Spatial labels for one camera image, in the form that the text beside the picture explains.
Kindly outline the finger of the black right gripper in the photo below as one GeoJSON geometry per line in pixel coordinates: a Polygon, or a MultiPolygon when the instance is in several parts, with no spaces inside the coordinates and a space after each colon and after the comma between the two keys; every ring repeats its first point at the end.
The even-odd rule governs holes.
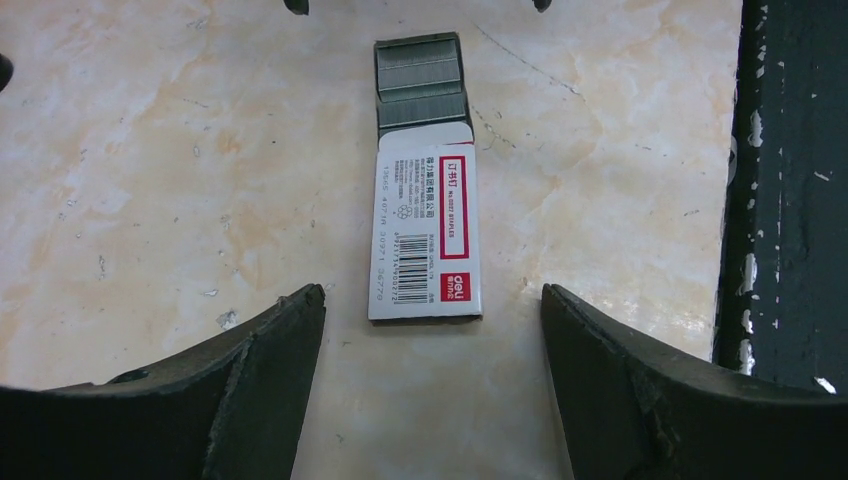
{"type": "Polygon", "coordinates": [[[544,13],[551,5],[552,0],[533,0],[534,8],[539,13],[544,13]]]}
{"type": "Polygon", "coordinates": [[[295,15],[307,16],[310,12],[309,0],[283,0],[283,4],[295,15]]]}

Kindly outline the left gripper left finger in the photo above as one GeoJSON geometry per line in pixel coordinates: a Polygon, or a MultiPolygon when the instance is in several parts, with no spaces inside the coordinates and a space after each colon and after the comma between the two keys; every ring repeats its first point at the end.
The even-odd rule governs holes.
{"type": "Polygon", "coordinates": [[[161,361],[91,383],[1,391],[5,479],[287,479],[322,345],[308,284],[161,361]]]}

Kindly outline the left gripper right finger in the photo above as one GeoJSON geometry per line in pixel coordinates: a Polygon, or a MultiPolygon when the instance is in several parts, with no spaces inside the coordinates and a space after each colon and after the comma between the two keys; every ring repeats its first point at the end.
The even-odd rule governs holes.
{"type": "Polygon", "coordinates": [[[540,320],[577,479],[843,479],[847,401],[726,369],[544,286],[540,320]]]}

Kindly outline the tray of staple strips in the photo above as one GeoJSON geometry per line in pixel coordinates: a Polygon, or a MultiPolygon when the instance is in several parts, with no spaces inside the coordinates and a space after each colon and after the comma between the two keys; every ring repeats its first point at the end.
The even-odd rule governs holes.
{"type": "Polygon", "coordinates": [[[380,151],[474,142],[456,32],[378,40],[373,59],[380,151]]]}

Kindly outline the red white staple box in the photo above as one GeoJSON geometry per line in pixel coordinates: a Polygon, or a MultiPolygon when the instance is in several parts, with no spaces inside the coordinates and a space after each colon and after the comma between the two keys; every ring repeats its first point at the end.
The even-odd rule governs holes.
{"type": "Polygon", "coordinates": [[[379,152],[369,321],[424,325],[481,318],[479,237],[472,143],[379,152]]]}

